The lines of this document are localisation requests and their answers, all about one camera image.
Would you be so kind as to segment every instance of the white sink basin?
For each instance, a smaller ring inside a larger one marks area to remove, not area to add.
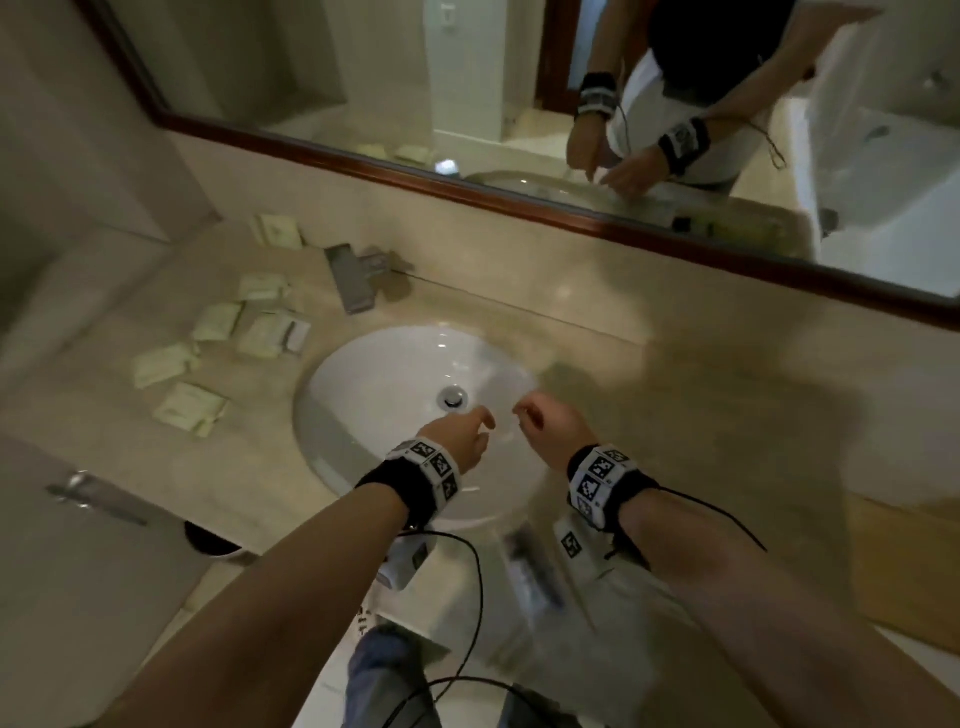
[[[497,422],[490,448],[434,522],[441,530],[469,528],[522,508],[546,476],[511,414],[536,386],[529,372],[476,336],[444,327],[386,328],[320,365],[297,396],[294,430],[310,467],[342,496],[426,423],[487,405]],[[459,408],[444,404],[458,397]]]

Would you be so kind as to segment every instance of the wooden mirror frame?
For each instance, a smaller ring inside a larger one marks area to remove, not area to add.
[[[561,230],[579,232],[738,276],[853,303],[937,328],[960,330],[960,297],[949,299],[804,260],[751,252],[717,241],[701,241],[693,236],[680,236],[626,219],[554,205],[471,182],[445,179],[389,161],[366,158],[274,133],[245,130],[225,122],[176,113],[170,110],[163,100],[150,72],[140,60],[106,1],[74,0],[74,3],[99,38],[140,106],[161,129],[369,182],[388,184]]]

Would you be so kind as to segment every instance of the marble countertop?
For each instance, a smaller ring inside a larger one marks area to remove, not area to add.
[[[265,362],[229,344],[203,345],[202,367],[181,379],[229,398],[227,415],[205,440],[153,420],[172,382],[135,390],[132,358],[186,340],[206,305],[232,300],[240,276],[260,271],[292,281],[288,304],[313,323],[302,355]],[[334,499],[294,437],[293,398],[304,378],[357,336],[421,324],[449,325],[500,347],[545,388],[583,408],[606,440],[634,454],[654,476],[728,508],[795,570],[834,595],[848,594],[847,534],[835,473],[821,468],[816,456],[803,458],[803,473],[778,467],[791,447],[781,431],[818,416],[818,401],[802,383],[717,372],[679,352],[642,348],[398,274],[381,277],[375,310],[349,317],[322,251],[260,248],[246,228],[232,223],[184,244],[130,297],[37,368],[2,403],[0,429],[263,553]],[[772,432],[780,452],[770,450]],[[548,484],[531,507],[540,534],[549,533],[562,512],[563,496],[563,483]],[[684,620],[670,616],[675,607],[669,600],[629,569],[577,593],[565,621],[530,624],[517,609],[492,532],[465,535],[479,545],[487,586],[477,655],[518,682],[608,723],[632,719],[648,692],[670,696],[679,715],[692,716],[696,693],[682,687],[689,681],[669,679],[671,670],[684,671],[677,655],[696,655],[716,685],[736,684],[715,649],[687,635]],[[378,609],[437,643],[463,649],[476,619],[475,580],[465,549],[441,544],[407,590],[379,595]],[[661,618],[668,626],[654,638],[651,627]],[[662,635],[674,635],[689,651],[677,647],[681,651],[662,660]],[[594,679],[577,682],[562,669],[567,655],[582,663],[585,645],[603,643],[627,648],[617,659],[609,650],[596,656],[596,665],[616,666],[611,676],[602,677],[598,667]],[[631,675],[642,673],[647,691],[638,689],[637,679],[623,680],[625,665]],[[720,697],[727,692],[718,690],[716,699],[733,700]],[[614,694],[629,699],[617,702]],[[744,691],[732,694],[738,715],[767,724]],[[619,707],[613,710],[612,703]]]

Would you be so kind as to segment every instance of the leg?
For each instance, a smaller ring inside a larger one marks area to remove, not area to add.
[[[520,685],[514,685],[514,688],[523,693],[536,711],[531,710],[527,703],[510,692],[507,694],[507,702],[503,704],[503,713],[500,714],[497,728],[580,728],[577,716],[562,713],[557,703]]]
[[[420,645],[392,625],[371,630],[350,658],[344,728],[382,728],[394,709],[411,693],[411,700],[393,728],[441,728],[433,698],[425,690]]]

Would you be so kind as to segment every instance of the sink drain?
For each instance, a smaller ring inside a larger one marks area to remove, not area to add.
[[[444,412],[463,412],[467,403],[467,392],[463,387],[445,387],[437,395],[437,404]]]

